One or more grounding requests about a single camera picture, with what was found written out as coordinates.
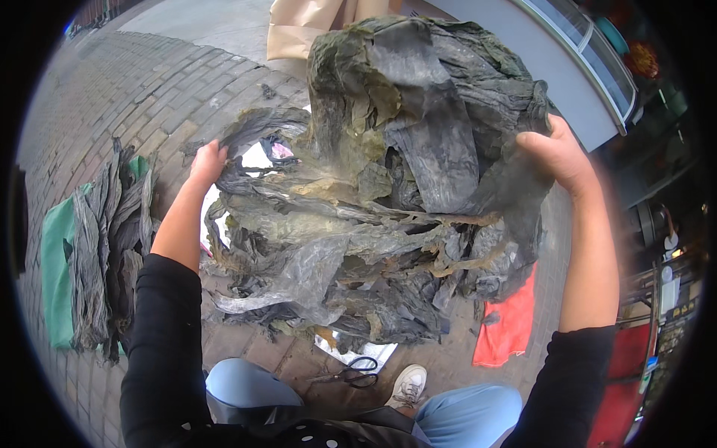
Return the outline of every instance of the scissors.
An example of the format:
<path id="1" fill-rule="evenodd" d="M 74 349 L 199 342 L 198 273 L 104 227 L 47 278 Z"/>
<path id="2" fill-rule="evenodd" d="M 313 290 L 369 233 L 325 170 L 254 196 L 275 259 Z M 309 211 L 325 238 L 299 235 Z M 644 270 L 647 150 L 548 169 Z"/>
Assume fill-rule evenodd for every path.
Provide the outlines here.
<path id="1" fill-rule="evenodd" d="M 368 361 L 367 367 L 353 367 L 359 361 Z M 334 381 L 343 381 L 349 386 L 356 389 L 363 389 L 369 386 L 373 386 L 379 380 L 377 373 L 365 373 L 364 375 L 355 375 L 352 372 L 370 372 L 375 370 L 379 366 L 378 361 L 373 359 L 371 356 L 359 356 L 352 362 L 348 363 L 345 369 L 338 373 L 331 375 L 317 376 L 316 378 L 310 378 L 306 381 L 309 383 L 333 383 Z"/>

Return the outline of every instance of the bundle of dried seaweed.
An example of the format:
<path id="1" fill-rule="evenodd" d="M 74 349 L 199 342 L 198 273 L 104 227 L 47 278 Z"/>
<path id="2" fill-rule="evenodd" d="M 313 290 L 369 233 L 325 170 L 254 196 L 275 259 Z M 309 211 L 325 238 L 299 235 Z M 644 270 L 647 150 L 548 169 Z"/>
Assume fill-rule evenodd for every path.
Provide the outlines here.
<path id="1" fill-rule="evenodd" d="M 72 192 L 74 246 L 65 241 L 75 332 L 70 343 L 79 351 L 101 345 L 112 362 L 119 360 L 117 342 L 129 335 L 137 275 L 154 232 L 152 169 L 132 170 L 133 150 L 113 138 L 112 160 L 100 167 L 90 191 Z"/>
<path id="2" fill-rule="evenodd" d="M 438 339 L 456 295 L 516 291 L 553 179 L 515 135 L 549 134 L 545 82 L 478 25 L 425 18 L 329 32 L 308 62 L 311 114 L 248 110 L 222 141 L 229 164 L 205 222 L 234 278 L 212 295 L 224 319 L 416 342 Z M 300 162 L 243 168 L 268 135 Z M 229 246 L 214 222 L 225 212 Z"/>

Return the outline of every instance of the brick pavement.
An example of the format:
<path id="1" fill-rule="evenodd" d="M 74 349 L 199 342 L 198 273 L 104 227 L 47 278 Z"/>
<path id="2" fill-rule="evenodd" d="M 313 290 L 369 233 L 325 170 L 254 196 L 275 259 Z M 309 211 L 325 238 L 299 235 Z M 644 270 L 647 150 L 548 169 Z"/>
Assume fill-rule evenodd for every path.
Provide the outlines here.
<path id="1" fill-rule="evenodd" d="M 301 81 L 212 47 L 114 32 L 61 50 L 30 110 L 19 162 L 27 171 L 29 246 L 19 289 L 40 362 L 82 432 L 96 447 L 122 447 L 119 390 L 127 361 L 106 366 L 96 353 L 49 347 L 42 314 L 39 233 L 47 210 L 108 161 L 112 142 L 158 154 L 160 216 L 188 174 L 177 150 L 219 137 L 249 106 L 308 104 Z M 277 97 L 263 100 L 263 82 Z"/>
<path id="2" fill-rule="evenodd" d="M 260 82 L 275 88 L 277 96 L 263 99 Z M 78 354 L 49 346 L 39 270 L 43 216 L 74 187 L 96 176 L 100 164 L 109 160 L 110 137 L 118 136 L 123 145 L 133 144 L 140 154 L 157 152 L 160 194 L 154 207 L 162 217 L 188 175 L 189 167 L 183 166 L 176 152 L 181 145 L 220 136 L 244 108 L 306 104 L 308 96 L 301 80 L 220 49 L 151 34 L 97 33 L 81 48 L 63 48 L 53 60 L 29 111 L 18 157 L 27 171 L 30 213 L 27 272 L 19 280 L 19 290 L 42 368 L 67 412 L 94 446 L 124 446 L 118 403 L 127 360 L 123 357 L 118 365 L 107 366 L 96 353 Z M 518 387 L 526 398 L 542 367 L 550 333 L 557 328 L 569 255 L 569 214 L 565 192 L 553 188 L 543 203 L 548 234 L 536 279 L 533 335 L 525 356 L 501 369 L 471 368 L 475 337 L 465 331 L 452 332 L 441 346 L 401 347 L 386 366 L 378 392 L 354 395 L 356 402 L 384 400 L 394 374 L 409 362 L 428 363 L 429 372 L 452 366 L 443 378 L 429 381 L 430 393 L 478 381 L 505 381 Z M 472 321 L 472 313 L 472 304 L 457 306 L 455 328 Z M 307 392 L 305 384 L 297 380 L 302 372 L 336 367 L 336 361 L 306 341 L 280 335 L 271 345 L 261 330 L 251 325 L 202 325 L 207 368 L 226 357 L 242 356 Z M 324 389 L 323 398 L 317 391 L 309 391 L 309 395 L 322 401 L 332 390 Z"/>

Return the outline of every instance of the light blue jeans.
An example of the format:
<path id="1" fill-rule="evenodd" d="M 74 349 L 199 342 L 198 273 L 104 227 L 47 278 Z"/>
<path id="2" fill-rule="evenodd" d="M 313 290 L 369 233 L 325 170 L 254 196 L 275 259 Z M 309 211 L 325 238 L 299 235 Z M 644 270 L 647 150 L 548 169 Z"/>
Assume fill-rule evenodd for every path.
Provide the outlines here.
<path id="1" fill-rule="evenodd" d="M 237 408 L 303 405 L 299 395 L 273 373 L 240 358 L 218 362 L 206 378 L 206 389 Z M 476 384 L 432 397 L 415 420 L 435 448 L 489 448 L 515 426 L 522 408 L 515 388 Z"/>

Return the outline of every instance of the red cloth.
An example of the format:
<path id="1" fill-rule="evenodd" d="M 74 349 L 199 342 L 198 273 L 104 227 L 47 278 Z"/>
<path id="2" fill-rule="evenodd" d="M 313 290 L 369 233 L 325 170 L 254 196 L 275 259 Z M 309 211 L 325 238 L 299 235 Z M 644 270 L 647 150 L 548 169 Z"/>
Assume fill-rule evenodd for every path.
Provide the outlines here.
<path id="1" fill-rule="evenodd" d="M 500 320 L 487 327 L 480 326 L 473 352 L 474 366 L 500 367 L 511 355 L 522 355 L 526 352 L 533 327 L 533 284 L 537 264 L 533 265 L 533 271 L 525 285 L 505 299 L 505 302 L 485 304 L 485 315 L 497 311 Z"/>

